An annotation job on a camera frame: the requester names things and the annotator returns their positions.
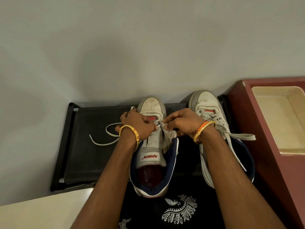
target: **beige tray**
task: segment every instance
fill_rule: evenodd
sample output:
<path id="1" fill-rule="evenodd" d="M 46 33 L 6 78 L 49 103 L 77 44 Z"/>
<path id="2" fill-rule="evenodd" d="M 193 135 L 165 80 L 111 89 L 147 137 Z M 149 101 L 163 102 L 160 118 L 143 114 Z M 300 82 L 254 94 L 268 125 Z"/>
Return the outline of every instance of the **beige tray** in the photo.
<path id="1" fill-rule="evenodd" d="M 305 93 L 300 87 L 253 87 L 281 154 L 305 154 Z"/>

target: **shoe insole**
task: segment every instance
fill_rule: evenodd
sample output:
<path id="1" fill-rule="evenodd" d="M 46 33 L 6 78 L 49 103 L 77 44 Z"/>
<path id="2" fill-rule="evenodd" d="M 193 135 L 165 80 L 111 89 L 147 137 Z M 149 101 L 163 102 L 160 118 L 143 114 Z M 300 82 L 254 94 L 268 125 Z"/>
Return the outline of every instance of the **shoe insole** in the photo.
<path id="1" fill-rule="evenodd" d="M 137 169 L 137 176 L 142 185 L 154 188 L 163 180 L 164 170 L 160 165 L 146 165 Z"/>

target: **bangle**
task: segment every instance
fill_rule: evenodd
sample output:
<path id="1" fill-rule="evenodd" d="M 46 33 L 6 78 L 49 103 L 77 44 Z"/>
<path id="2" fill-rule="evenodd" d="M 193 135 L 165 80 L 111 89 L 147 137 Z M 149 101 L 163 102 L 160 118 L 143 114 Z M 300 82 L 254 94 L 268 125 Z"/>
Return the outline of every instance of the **bangle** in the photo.
<path id="1" fill-rule="evenodd" d="M 133 131 L 134 134 L 135 134 L 135 139 L 136 139 L 136 141 L 137 141 L 137 146 L 136 146 L 136 148 L 135 148 L 135 150 L 134 150 L 134 152 L 135 152 L 135 151 L 138 149 L 138 147 L 139 147 L 139 140 L 140 140 L 139 134 L 138 134 L 138 132 L 135 130 L 134 127 L 132 127 L 132 126 L 130 126 L 130 125 L 123 125 L 123 126 L 120 128 L 120 130 L 119 130 L 119 135 L 120 135 L 120 136 L 121 136 L 121 132 L 122 132 L 122 130 L 123 130 L 124 127 L 129 127 L 129 128 L 131 128 L 132 131 Z"/>
<path id="2" fill-rule="evenodd" d="M 204 122 L 200 128 L 197 130 L 197 133 L 194 136 L 194 142 L 196 143 L 198 136 L 201 134 L 202 130 L 204 130 L 208 125 L 214 124 L 214 127 L 216 127 L 216 122 L 215 121 L 207 121 Z"/>

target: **black garment with white print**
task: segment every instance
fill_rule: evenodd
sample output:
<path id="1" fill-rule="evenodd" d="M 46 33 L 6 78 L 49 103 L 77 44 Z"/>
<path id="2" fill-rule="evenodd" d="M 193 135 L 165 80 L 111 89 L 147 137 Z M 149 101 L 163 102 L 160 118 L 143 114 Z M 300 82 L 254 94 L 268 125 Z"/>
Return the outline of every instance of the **black garment with white print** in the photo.
<path id="1" fill-rule="evenodd" d="M 162 198 L 144 198 L 128 182 L 119 229 L 225 228 L 216 192 L 203 176 L 173 176 Z"/>

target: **shoe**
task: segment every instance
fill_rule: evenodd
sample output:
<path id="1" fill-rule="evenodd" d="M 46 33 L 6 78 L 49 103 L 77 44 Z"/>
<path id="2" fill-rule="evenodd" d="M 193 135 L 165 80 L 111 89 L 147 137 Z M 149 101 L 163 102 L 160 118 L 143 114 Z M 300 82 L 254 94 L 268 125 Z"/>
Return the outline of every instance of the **shoe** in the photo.
<path id="1" fill-rule="evenodd" d="M 194 92 L 189 100 L 189 108 L 204 120 L 216 122 L 216 129 L 226 140 L 242 169 L 245 171 L 248 178 L 253 182 L 255 173 L 254 161 L 249 150 L 240 140 L 255 140 L 255 136 L 252 134 L 231 133 L 227 119 L 223 114 L 222 106 L 217 97 L 215 97 L 211 92 L 206 90 Z M 210 187 L 214 188 L 214 184 L 208 169 L 206 154 L 202 144 L 199 145 L 199 149 L 204 179 Z"/>
<path id="2" fill-rule="evenodd" d="M 166 193 L 173 174 L 179 140 L 175 131 L 163 129 L 166 110 L 158 97 L 144 98 L 137 112 L 154 121 L 159 129 L 140 142 L 132 156 L 129 177 L 139 196 L 161 197 Z"/>

